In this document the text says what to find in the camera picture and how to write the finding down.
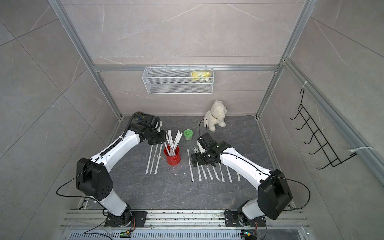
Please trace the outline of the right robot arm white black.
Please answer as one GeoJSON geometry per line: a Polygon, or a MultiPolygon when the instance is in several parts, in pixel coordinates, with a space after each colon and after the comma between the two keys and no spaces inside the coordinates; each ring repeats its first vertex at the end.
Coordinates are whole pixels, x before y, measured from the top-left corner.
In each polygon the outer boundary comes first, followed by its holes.
{"type": "Polygon", "coordinates": [[[197,140],[198,153],[191,154],[194,167],[202,165],[225,165],[249,181],[258,191],[258,196],[242,204],[236,213],[239,224],[249,226],[261,217],[275,220],[293,199],[285,175],[278,169],[263,168],[241,155],[226,142],[217,143],[210,134],[197,140]]]}

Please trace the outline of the white straw eleventh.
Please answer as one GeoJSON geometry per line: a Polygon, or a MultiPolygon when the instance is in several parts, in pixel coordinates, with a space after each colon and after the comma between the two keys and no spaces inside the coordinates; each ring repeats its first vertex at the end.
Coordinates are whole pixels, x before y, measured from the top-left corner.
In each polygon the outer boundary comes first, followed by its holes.
{"type": "Polygon", "coordinates": [[[152,151],[153,151],[153,146],[151,146],[151,149],[150,149],[150,155],[149,155],[149,158],[148,158],[148,163],[147,163],[147,168],[146,168],[146,175],[149,173],[149,167],[150,167],[150,163],[151,163],[151,158],[152,158],[152,151]]]}

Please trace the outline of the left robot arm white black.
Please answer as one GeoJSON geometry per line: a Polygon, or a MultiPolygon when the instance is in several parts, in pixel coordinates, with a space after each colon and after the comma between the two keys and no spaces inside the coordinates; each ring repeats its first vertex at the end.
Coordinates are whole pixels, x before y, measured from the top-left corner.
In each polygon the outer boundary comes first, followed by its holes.
{"type": "Polygon", "coordinates": [[[144,141],[149,145],[163,144],[166,136],[161,123],[159,117],[136,112],[123,133],[106,149],[77,162],[76,188],[96,200],[108,211],[108,218],[121,227],[129,225],[133,216],[130,206],[115,192],[110,171],[136,145],[144,141]]]}

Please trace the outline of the bundle of white straws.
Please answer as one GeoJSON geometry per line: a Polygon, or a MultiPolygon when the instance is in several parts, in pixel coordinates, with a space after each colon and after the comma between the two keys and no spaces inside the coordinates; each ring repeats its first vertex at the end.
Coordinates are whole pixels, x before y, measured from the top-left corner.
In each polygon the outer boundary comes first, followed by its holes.
{"type": "Polygon", "coordinates": [[[171,151],[171,153],[169,154],[170,156],[174,156],[176,154],[175,150],[179,145],[179,142],[182,136],[183,136],[183,133],[181,131],[178,131],[176,136],[173,138],[172,131],[171,130],[166,131],[166,142],[164,143],[164,145],[165,145],[165,148],[167,147],[167,145],[170,146],[170,151],[171,151]]]}

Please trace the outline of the red cup container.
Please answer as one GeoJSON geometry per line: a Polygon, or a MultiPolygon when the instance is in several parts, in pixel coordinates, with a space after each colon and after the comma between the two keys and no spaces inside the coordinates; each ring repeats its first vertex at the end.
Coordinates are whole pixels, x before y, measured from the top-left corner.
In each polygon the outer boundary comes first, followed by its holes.
{"type": "Polygon", "coordinates": [[[166,148],[164,148],[164,154],[166,155],[166,160],[167,160],[167,163],[171,166],[176,166],[178,165],[180,162],[181,162],[181,156],[180,156],[180,148],[179,146],[177,146],[176,150],[175,150],[175,155],[174,156],[170,156],[169,154],[171,153],[170,151],[170,146],[167,145],[166,148]]]}

